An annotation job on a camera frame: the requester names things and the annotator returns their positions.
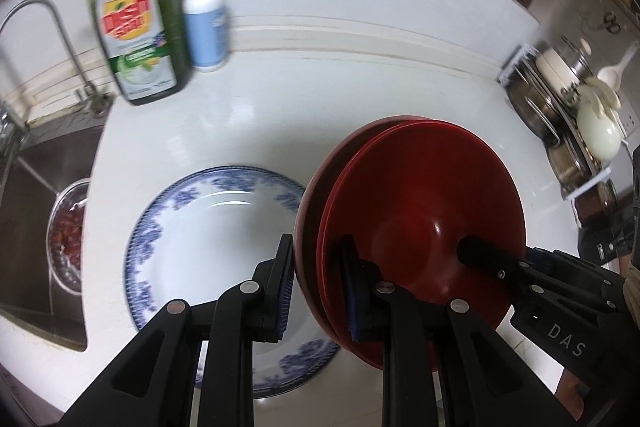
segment stacked red dishes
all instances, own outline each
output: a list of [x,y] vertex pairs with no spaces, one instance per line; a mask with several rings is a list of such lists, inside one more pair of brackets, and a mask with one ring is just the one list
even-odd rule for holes
[[[385,280],[437,304],[465,299],[494,328],[509,308],[507,295],[497,280],[459,263],[458,241],[474,234],[522,257],[525,251],[520,198],[492,149],[453,124],[404,119],[357,147],[324,186],[328,195],[315,196],[321,184],[312,181],[296,222],[296,269],[310,308],[327,334],[375,367],[382,367],[382,344],[356,344],[348,331],[334,257],[345,233]],[[315,201],[321,209],[312,210]],[[306,221],[318,212],[318,232],[306,236]],[[304,245],[313,235],[315,250]]]

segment bottle label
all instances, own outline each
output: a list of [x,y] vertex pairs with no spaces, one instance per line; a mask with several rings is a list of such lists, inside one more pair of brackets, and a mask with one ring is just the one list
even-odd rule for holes
[[111,71],[129,100],[177,84],[158,0],[95,0],[95,11]]
[[219,64],[228,54],[226,10],[184,15],[191,61],[199,68]]

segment white ladle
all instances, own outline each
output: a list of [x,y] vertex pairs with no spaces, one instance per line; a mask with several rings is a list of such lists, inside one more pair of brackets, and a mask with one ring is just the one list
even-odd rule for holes
[[633,41],[619,63],[615,66],[605,66],[598,71],[597,77],[614,91],[619,90],[620,84],[622,83],[622,73],[625,71],[629,62],[631,62],[631,59],[634,58],[639,47],[640,41]]

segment metal faucet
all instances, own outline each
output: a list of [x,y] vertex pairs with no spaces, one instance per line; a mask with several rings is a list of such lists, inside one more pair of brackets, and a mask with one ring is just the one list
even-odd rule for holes
[[[58,33],[60,35],[60,38],[62,39],[62,43],[65,45],[66,53],[71,59],[71,62],[73,63],[74,67],[76,68],[76,73],[80,76],[80,79],[82,80],[82,89],[76,90],[76,95],[78,96],[82,105],[84,105],[84,107],[88,111],[92,112],[95,116],[103,115],[105,111],[107,111],[107,109],[109,108],[111,100],[108,96],[98,91],[98,88],[95,87],[95,84],[92,83],[92,81],[90,81],[87,78],[86,73],[84,73],[84,71],[80,67],[80,62],[78,62],[78,57],[76,56],[76,53],[71,46],[71,42],[69,41],[69,36],[65,30],[65,26],[62,23],[60,14],[58,13],[56,6],[50,0],[24,0],[18,3],[16,6],[11,8],[9,13],[4,18],[4,20],[2,20],[2,23],[0,23],[0,35],[2,34],[2,30],[4,29],[4,26],[7,24],[9,19],[13,17],[17,12],[19,12],[22,8],[30,4],[42,4],[43,6],[46,6],[49,9],[51,15],[53,16],[53,20],[56,23],[56,27],[58,28]],[[0,109],[0,118],[3,118],[2,125],[4,126],[4,117],[2,117],[1,111],[2,110]],[[0,153],[2,152],[1,143],[2,143],[2,138],[0,134]]]
[[27,129],[0,101],[0,159],[9,155],[14,145],[26,136]]

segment kitchen sink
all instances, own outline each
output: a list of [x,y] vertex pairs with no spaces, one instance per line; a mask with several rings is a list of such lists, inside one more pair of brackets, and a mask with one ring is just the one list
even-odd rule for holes
[[86,349],[82,297],[50,273],[47,225],[58,193],[91,176],[105,122],[106,116],[73,112],[32,128],[7,167],[0,201],[0,314],[80,351]]

